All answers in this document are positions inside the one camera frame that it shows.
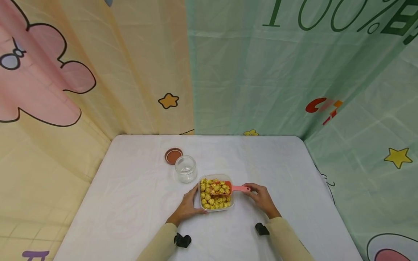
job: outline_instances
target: scoop handle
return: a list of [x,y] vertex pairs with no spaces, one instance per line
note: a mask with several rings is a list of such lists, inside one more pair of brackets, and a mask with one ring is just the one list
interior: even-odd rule
[[244,192],[250,192],[251,188],[250,187],[245,187],[245,186],[232,186],[232,191],[244,191]]

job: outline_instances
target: green curtain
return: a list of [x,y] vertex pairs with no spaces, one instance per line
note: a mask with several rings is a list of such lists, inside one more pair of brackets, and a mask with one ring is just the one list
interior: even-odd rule
[[418,239],[417,10],[186,0],[196,134],[302,138],[364,259],[380,234]]

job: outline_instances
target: table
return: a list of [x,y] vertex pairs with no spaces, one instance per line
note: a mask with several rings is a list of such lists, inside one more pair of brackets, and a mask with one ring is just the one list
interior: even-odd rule
[[[172,147],[196,160],[195,182],[176,180],[174,166],[164,160]],[[218,173],[228,174],[235,185],[265,185],[316,260],[362,260],[299,138],[186,135],[117,136],[54,260],[135,260],[199,177]],[[179,233],[190,235],[192,243],[177,248],[170,260],[278,259],[269,236],[255,230],[266,216],[245,195],[234,196],[231,209],[181,224]]]

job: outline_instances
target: brown lid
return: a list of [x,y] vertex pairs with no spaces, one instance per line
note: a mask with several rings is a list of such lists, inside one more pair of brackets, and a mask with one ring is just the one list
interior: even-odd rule
[[171,148],[167,150],[166,154],[164,155],[164,158],[166,159],[166,162],[168,164],[174,165],[176,164],[176,160],[183,156],[183,152],[179,148]]

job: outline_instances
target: glass jar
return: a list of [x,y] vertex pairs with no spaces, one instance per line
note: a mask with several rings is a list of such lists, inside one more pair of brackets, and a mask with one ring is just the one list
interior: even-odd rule
[[179,157],[174,167],[180,182],[190,183],[197,177],[196,161],[188,155]]

